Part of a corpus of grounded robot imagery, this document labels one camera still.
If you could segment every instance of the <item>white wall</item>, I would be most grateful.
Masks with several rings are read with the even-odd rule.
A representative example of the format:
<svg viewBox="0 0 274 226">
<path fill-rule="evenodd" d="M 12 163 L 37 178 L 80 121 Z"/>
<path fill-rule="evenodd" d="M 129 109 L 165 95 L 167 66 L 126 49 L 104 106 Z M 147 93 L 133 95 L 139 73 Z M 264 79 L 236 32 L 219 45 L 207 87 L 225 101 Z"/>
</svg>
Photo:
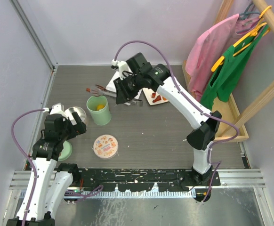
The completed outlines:
<svg viewBox="0 0 274 226">
<path fill-rule="evenodd" d="M 60 65 L 101 65 L 110 64 L 118 48 L 130 40 L 148 41 L 172 64 L 182 64 L 197 37 L 213 25 L 222 0 L 20 2 L 30 7 L 29 18 L 37 23 L 34 27 L 44 34 Z M 248 2 L 235 1 L 233 11 L 241 12 Z M 139 51 L 152 63 L 161 62 L 154 50 L 142 44 L 128 46 L 120 58 Z"/>
<path fill-rule="evenodd" d="M 10 126 L 20 114 L 40 108 L 50 69 L 8 0 L 0 0 L 0 225 L 14 170 L 24 158 L 14 145 Z M 16 137 L 27 150 L 37 114 L 16 125 Z"/>
<path fill-rule="evenodd" d="M 268 0 L 273 6 L 274 0 Z M 244 110 L 274 80 L 274 34 L 266 35 L 254 49 L 234 92 Z M 274 206 L 274 99 L 246 123 L 250 139 L 245 142 L 250 162 L 261 169 Z"/>
</svg>

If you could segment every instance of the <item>round sticker container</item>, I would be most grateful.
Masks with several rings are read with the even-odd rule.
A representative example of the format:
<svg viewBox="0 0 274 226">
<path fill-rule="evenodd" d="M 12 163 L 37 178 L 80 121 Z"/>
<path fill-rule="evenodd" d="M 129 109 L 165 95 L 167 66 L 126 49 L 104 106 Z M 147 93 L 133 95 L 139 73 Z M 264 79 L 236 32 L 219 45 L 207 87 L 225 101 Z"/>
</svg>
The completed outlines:
<svg viewBox="0 0 274 226">
<path fill-rule="evenodd" d="M 93 144 L 94 153 L 101 159 L 110 159 L 117 154 L 118 142 L 111 135 L 98 137 Z"/>
</svg>

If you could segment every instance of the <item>green container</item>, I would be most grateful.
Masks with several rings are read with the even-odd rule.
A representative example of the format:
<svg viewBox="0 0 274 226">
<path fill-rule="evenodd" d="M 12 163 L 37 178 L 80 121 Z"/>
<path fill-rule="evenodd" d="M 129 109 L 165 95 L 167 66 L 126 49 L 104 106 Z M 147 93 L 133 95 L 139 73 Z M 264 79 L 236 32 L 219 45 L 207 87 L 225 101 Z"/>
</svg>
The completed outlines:
<svg viewBox="0 0 274 226">
<path fill-rule="evenodd" d="M 103 109 L 97 111 L 97 106 L 105 106 Z M 109 111 L 108 100 L 105 96 L 91 96 L 87 101 L 87 108 L 91 114 L 91 117 L 96 125 L 103 126 L 109 123 L 111 120 L 111 113 Z"/>
</svg>

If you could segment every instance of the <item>wood grain table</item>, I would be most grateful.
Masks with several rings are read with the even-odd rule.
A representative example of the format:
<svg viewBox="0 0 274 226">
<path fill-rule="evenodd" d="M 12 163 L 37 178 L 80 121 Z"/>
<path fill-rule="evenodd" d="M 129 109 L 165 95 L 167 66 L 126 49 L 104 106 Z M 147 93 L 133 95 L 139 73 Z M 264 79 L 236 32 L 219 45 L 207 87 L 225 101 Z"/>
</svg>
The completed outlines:
<svg viewBox="0 0 274 226">
<path fill-rule="evenodd" d="M 178 81 L 185 87 L 181 66 L 172 67 Z M 82 107 L 88 117 L 87 132 L 71 139 L 72 155 L 64 162 L 77 163 L 80 168 L 190 168 L 193 149 L 184 141 L 192 131 L 188 121 L 171 104 L 150 106 L 144 94 L 143 107 L 116 105 L 108 98 L 111 121 L 96 125 L 86 107 L 91 96 L 86 88 L 93 84 L 106 86 L 114 71 L 110 66 L 59 66 L 49 96 L 48 105 L 62 103 L 65 109 Z M 118 140 L 118 154 L 102 160 L 93 150 L 97 137 L 110 134 Z M 212 160 L 222 160 L 221 168 L 244 168 L 237 143 L 214 147 Z"/>
</svg>

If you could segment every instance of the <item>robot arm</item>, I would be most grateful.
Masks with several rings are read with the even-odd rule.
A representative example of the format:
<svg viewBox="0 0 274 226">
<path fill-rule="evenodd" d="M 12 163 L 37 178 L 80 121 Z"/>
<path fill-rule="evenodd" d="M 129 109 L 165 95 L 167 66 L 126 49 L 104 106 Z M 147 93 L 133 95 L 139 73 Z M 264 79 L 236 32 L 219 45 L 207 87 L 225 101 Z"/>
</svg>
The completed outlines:
<svg viewBox="0 0 274 226">
<path fill-rule="evenodd" d="M 86 125 L 77 112 L 65 113 L 64 106 L 52 106 L 45 119 L 41 138 L 33 145 L 33 164 L 37 169 L 37 180 L 25 225 L 54 225 L 56 210 L 67 188 L 79 181 L 81 175 L 76 164 L 62 163 L 58 167 L 53 185 L 48 189 L 56 163 L 63 149 L 64 141 L 86 132 Z M 15 219 L 8 220 L 7 226 L 18 226 L 24 219 L 26 205 L 32 191 L 34 173 L 31 172 L 24 200 Z"/>
<path fill-rule="evenodd" d="M 113 60 L 113 69 L 121 70 Z M 131 100 L 142 88 L 149 88 L 166 97 L 188 120 L 194 129 L 188 136 L 187 141 L 193 147 L 194 162 L 193 176 L 198 181 L 204 181 L 212 171 L 212 165 L 208 160 L 209 146 L 215 139 L 215 134 L 219 127 L 219 122 L 200 113 L 184 96 L 178 92 L 169 70 L 162 64 L 152 67 L 145 57 L 138 53 L 126 61 L 121 61 L 122 68 L 129 68 L 133 72 L 131 76 L 114 80 L 117 98 L 116 104 L 122 104 Z M 183 92 L 195 105 L 204 113 L 221 118 L 221 114 L 216 111 L 211 113 L 209 109 L 197 102 L 181 86 Z"/>
</svg>

